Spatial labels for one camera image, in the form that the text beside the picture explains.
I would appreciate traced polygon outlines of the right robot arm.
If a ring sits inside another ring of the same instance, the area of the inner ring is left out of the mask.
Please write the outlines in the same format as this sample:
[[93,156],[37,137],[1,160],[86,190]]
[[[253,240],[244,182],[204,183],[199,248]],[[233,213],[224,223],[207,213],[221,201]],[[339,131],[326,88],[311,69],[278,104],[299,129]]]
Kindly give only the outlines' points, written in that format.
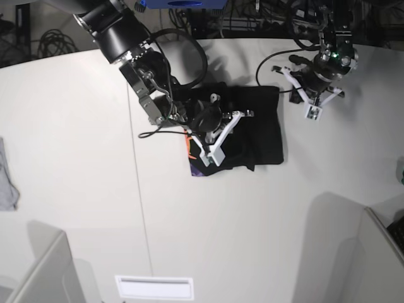
[[[111,64],[119,64],[123,77],[138,97],[151,124],[157,128],[181,126],[204,136],[223,124],[217,98],[187,96],[208,72],[208,59],[201,45],[189,34],[176,29],[150,33],[124,1],[49,1],[51,6],[73,15],[93,38]],[[151,44],[166,34],[177,33],[189,41],[201,59],[198,77],[180,84],[172,76],[170,63],[162,50]]]

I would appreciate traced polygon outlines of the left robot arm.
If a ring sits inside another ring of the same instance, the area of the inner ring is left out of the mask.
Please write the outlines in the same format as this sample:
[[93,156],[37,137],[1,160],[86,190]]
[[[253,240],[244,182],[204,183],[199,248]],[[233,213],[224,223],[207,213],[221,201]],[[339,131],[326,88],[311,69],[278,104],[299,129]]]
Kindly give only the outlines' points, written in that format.
[[289,61],[298,70],[289,70],[273,66],[272,70],[284,75],[292,88],[285,93],[290,94],[289,101],[295,104],[322,106],[332,98],[343,98],[345,93],[333,86],[357,67],[359,56],[353,44],[351,29],[352,12],[349,1],[312,1],[317,23],[317,40],[305,45],[294,28],[297,16],[296,1],[285,4],[285,24],[292,40],[298,49],[283,50],[263,59],[256,70],[256,83],[259,72],[270,59],[289,54]]

